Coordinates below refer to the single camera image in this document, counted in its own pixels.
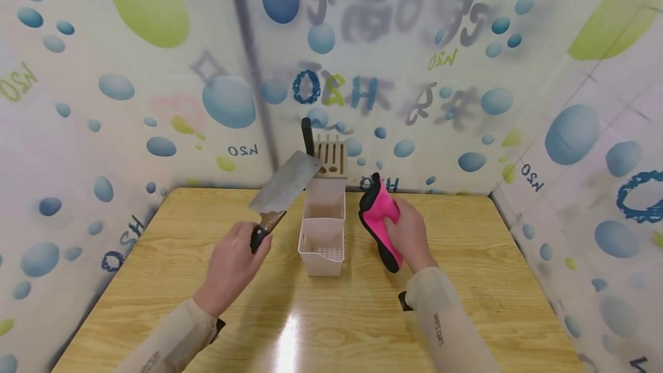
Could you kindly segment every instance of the cleaver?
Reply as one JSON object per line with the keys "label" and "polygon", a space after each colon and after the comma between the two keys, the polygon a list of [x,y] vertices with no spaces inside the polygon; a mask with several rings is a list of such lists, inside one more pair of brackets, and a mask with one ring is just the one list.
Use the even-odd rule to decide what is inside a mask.
{"label": "cleaver", "polygon": [[285,216],[294,199],[318,173],[322,162],[311,155],[297,150],[262,186],[249,208],[260,214],[260,224],[250,235],[250,250],[258,250],[262,240],[269,235]]}

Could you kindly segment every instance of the knife block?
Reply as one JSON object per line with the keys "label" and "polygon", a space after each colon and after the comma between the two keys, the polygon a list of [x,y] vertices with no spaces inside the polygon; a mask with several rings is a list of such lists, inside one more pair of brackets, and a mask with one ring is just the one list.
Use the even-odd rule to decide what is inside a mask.
{"label": "knife block", "polygon": [[298,251],[309,276],[337,277],[345,258],[345,147],[317,143],[323,166],[306,185]]}

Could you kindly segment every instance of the pink oven mitt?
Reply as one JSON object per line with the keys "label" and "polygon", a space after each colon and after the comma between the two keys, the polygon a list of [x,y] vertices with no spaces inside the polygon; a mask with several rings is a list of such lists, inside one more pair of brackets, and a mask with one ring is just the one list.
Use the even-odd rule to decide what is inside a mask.
{"label": "pink oven mitt", "polygon": [[359,220],[377,242],[377,250],[384,266],[389,272],[395,273],[401,268],[403,257],[391,244],[383,219],[389,217],[394,223],[398,223],[401,212],[389,196],[379,173],[372,174],[371,178],[371,187],[359,200]]}

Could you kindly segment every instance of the sleeve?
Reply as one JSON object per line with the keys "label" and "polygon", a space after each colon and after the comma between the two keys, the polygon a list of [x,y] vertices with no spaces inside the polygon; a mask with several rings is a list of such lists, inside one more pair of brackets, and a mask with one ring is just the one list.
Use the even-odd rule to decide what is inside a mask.
{"label": "sleeve", "polygon": [[176,307],[115,373],[180,373],[218,333],[218,320],[192,298]]}
{"label": "sleeve", "polygon": [[501,372],[440,268],[416,273],[407,282],[405,300],[416,312],[437,372]]}

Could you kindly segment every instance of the table top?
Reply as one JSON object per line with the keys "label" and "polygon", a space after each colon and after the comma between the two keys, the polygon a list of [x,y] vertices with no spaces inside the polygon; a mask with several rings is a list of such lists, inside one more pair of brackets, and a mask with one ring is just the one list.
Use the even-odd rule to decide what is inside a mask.
{"label": "table top", "polygon": [[[204,279],[214,245],[257,220],[248,189],[175,189],[65,351],[54,372],[110,372]],[[402,194],[422,212],[430,249],[504,372],[582,372],[568,338],[490,199]],[[382,267],[346,194],[340,277],[308,277],[297,243],[304,193],[272,250],[222,315],[217,341],[187,372],[432,372],[414,312],[397,295],[411,277]]]}

